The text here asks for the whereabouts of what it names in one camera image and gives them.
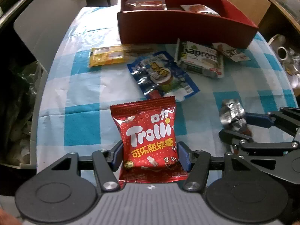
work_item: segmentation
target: trolli candy bag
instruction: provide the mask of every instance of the trolli candy bag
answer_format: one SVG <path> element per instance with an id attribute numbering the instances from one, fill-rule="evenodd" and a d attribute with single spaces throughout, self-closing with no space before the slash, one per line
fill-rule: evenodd
<path id="1" fill-rule="evenodd" d="M 184 180 L 174 133 L 175 97 L 111 106 L 124 144 L 120 184 Z"/>

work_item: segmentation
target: cardboard box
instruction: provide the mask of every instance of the cardboard box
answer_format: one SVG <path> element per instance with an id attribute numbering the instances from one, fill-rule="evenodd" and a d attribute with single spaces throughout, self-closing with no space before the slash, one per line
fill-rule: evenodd
<path id="1" fill-rule="evenodd" d="M 271 2 L 269 0 L 229 0 L 256 25 L 259 25 Z"/>

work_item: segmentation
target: food package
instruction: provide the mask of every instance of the food package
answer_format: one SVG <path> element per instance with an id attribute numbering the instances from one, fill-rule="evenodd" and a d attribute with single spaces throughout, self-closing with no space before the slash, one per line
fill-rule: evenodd
<path id="1" fill-rule="evenodd" d="M 175 96 L 177 101 L 199 92 L 191 78 L 165 51 L 137 58 L 128 69 L 147 99 Z"/>
<path id="2" fill-rule="evenodd" d="M 183 70 L 213 79 L 224 77 L 223 56 L 215 49 L 190 41 L 177 40 L 175 62 Z"/>
<path id="3" fill-rule="evenodd" d="M 119 182 L 167 183 L 187 178 L 178 161 L 175 97 L 110 107 L 124 145 Z"/>
<path id="4" fill-rule="evenodd" d="M 165 0 L 127 0 L 125 5 L 130 10 L 166 10 Z"/>
<path id="5" fill-rule="evenodd" d="M 153 51 L 157 51 L 157 45 L 155 44 L 128 44 L 92 48 L 89 57 L 89 67 L 123 63 L 134 57 L 153 53 Z"/>
<path id="6" fill-rule="evenodd" d="M 230 58 L 235 62 L 250 60 L 250 58 L 248 58 L 244 53 L 239 52 L 237 49 L 225 43 L 213 43 L 212 46 L 224 56 Z"/>
<path id="7" fill-rule="evenodd" d="M 205 5 L 201 5 L 201 4 L 181 5 L 181 7 L 185 11 L 189 11 L 189 12 L 204 13 L 204 14 L 220 16 L 216 11 L 212 10 L 211 8 L 209 8 Z"/>

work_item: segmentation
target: red box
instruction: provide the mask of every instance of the red box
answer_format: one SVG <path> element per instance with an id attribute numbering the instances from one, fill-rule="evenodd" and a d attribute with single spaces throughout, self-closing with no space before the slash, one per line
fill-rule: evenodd
<path id="1" fill-rule="evenodd" d="M 258 27 L 228 0 L 165 0 L 167 10 L 128 11 L 118 0 L 118 27 L 122 44 L 174 44 L 177 38 L 198 44 L 223 42 L 247 48 Z M 202 4 L 220 16 L 172 10 Z"/>

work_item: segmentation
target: blue checkered tablecloth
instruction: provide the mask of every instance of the blue checkered tablecloth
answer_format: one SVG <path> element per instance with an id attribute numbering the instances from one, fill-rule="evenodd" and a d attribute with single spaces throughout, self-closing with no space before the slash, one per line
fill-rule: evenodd
<path id="1" fill-rule="evenodd" d="M 43 93 L 37 130 L 37 171 L 68 152 L 91 155 L 110 149 L 120 135 L 110 105 L 145 100 L 126 64 L 88 68 L 92 47 L 120 44 L 117 7 L 83 8 L 67 31 L 53 61 Z M 160 45 L 170 55 L 175 45 Z M 210 79 L 189 73 L 201 90 L 177 103 L 175 133 L 192 150 L 212 156 L 226 151 L 218 133 L 223 99 L 238 98 L 247 112 L 266 113 L 297 107 L 286 74 L 263 37 L 257 33 L 244 53 L 250 61 L 225 60 L 225 77 Z M 258 142 L 291 141 L 279 129 L 251 127 Z"/>

